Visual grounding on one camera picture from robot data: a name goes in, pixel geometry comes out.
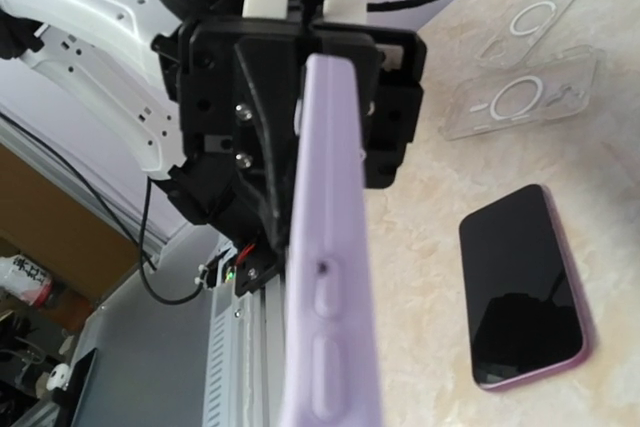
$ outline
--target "black smartphone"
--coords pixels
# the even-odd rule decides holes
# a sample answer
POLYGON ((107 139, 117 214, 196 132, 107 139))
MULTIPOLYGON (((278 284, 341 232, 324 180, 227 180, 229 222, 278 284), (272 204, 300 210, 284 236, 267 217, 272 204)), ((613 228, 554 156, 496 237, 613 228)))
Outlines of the black smartphone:
POLYGON ((588 355, 554 224, 539 185, 460 224, 473 378, 484 389, 565 370, 588 355))

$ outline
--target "beige marble surface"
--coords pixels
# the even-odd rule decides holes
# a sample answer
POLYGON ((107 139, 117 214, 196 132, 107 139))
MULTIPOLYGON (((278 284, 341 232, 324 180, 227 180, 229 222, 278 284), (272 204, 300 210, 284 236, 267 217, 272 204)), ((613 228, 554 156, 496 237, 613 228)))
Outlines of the beige marble surface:
POLYGON ((455 142, 437 128, 473 53, 514 0, 457 0, 430 47, 417 136, 368 209, 389 427, 640 426, 640 0, 577 0, 533 59, 579 44, 607 60, 572 119, 455 142), (473 384, 457 228, 528 183, 549 187, 577 263, 596 344, 582 366, 490 394, 473 384))

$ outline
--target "pink phone frame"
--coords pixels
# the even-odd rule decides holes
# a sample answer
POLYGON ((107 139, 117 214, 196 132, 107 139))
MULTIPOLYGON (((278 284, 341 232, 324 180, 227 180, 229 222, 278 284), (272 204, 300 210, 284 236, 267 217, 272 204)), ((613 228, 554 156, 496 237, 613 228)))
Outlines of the pink phone frame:
POLYGON ((553 364, 542 369, 527 372, 526 374, 522 374, 517 377, 504 380, 502 382, 497 382, 495 384, 483 384, 476 382, 476 385, 488 392, 503 392, 513 387, 529 384, 550 375, 565 372, 582 364, 585 360, 587 360, 587 358, 593 351, 592 341, 595 339, 595 329, 593 328, 593 322, 589 313, 589 306, 587 305, 586 296, 584 295, 584 289, 582 288, 582 284, 578 276, 576 263, 573 256, 571 255, 571 251, 569 250, 569 243, 564 233, 564 229, 562 228, 562 223, 560 222, 558 210, 555 206, 555 203, 553 202, 551 193, 546 186, 539 184, 532 185, 536 185, 542 189, 545 204, 547 205, 547 210, 549 212, 549 217, 551 217, 551 225, 553 226, 553 231, 556 235, 558 246, 560 247, 560 253, 562 255, 562 261, 567 273, 567 281, 569 283, 571 295, 573 297, 573 301, 576 304, 578 324, 580 325, 580 332, 582 334, 582 348, 575 356, 571 357, 570 359, 563 360, 562 362, 558 362, 557 364, 553 364))

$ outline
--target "clear phone case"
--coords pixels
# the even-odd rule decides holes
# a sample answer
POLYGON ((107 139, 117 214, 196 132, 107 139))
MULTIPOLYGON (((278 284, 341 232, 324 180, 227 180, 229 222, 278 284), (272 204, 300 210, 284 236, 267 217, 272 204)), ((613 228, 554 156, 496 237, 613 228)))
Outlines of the clear phone case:
POLYGON ((441 133, 454 140, 575 115, 589 104, 601 56, 590 46, 574 47, 534 66, 464 82, 441 133))
POLYGON ((574 0, 519 0, 497 21, 497 33, 476 59, 484 67, 507 69, 521 63, 574 0))

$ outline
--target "purple phone case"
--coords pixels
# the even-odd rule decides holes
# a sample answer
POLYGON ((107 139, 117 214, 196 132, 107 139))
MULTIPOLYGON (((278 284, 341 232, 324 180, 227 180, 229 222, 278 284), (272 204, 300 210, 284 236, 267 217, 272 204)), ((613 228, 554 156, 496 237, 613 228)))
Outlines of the purple phone case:
POLYGON ((356 76, 307 62, 287 265, 281 427, 382 424, 356 76))
POLYGON ((551 224, 553 225, 553 230, 556 234, 556 240, 558 241, 558 246, 560 247, 560 252, 562 254, 562 261, 567 272, 567 281, 569 283, 569 288, 571 289, 571 295, 573 296, 573 300, 576 304, 578 322, 580 324, 580 331, 582 332, 582 349, 580 349, 580 351, 572 358, 550 365, 543 369, 534 370, 533 372, 495 384, 479 384, 482 389, 489 392, 503 392, 513 387, 529 384, 550 375, 567 371, 580 365, 591 353, 591 337, 594 333, 591 332, 592 328, 587 328, 587 326, 592 326, 593 323, 590 320, 591 316, 589 314, 586 297, 584 296, 584 291, 580 283, 580 278, 578 277, 578 270, 573 260, 573 256, 571 255, 571 251, 569 250, 569 244, 566 236, 564 235, 564 229, 560 223, 560 218, 551 199, 549 189, 544 186, 541 187, 544 192, 547 209, 549 210, 549 216, 551 217, 551 224))

